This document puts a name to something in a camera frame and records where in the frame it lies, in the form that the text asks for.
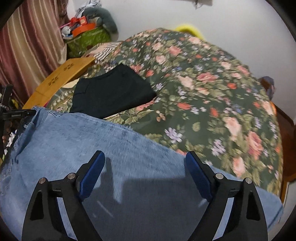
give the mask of floral blanket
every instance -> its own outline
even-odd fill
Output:
[[[157,97],[108,121],[130,126],[178,153],[193,150],[204,163],[250,177],[280,195],[278,123],[265,90],[247,66],[197,37],[159,28],[122,42],[84,78],[120,63],[149,81]],[[61,89],[49,107],[69,111],[74,89]]]

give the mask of curtain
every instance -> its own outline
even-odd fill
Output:
[[[69,21],[68,0],[25,0],[0,30],[0,83],[13,84],[24,104],[37,86],[66,61],[59,26]]]

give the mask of blue denim jeans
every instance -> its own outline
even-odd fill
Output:
[[[39,178],[62,179],[88,162],[96,150],[105,153],[106,164],[83,205],[103,240],[189,238],[208,203],[187,171],[184,156],[121,125],[81,113],[36,109],[33,118],[23,121],[1,168],[0,211],[19,240]],[[283,206],[275,195],[257,190],[271,228]],[[58,202],[66,231],[75,238],[62,199]],[[229,200],[215,238],[223,234],[231,206]]]

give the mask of green basket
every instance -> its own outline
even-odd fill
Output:
[[[79,58],[98,43],[106,42],[111,42],[111,37],[104,28],[88,30],[71,40],[65,40],[68,58]]]

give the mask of black t-shirt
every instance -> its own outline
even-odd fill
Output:
[[[155,97],[149,82],[120,64],[101,76],[80,79],[70,113],[79,112],[103,119],[146,104]]]

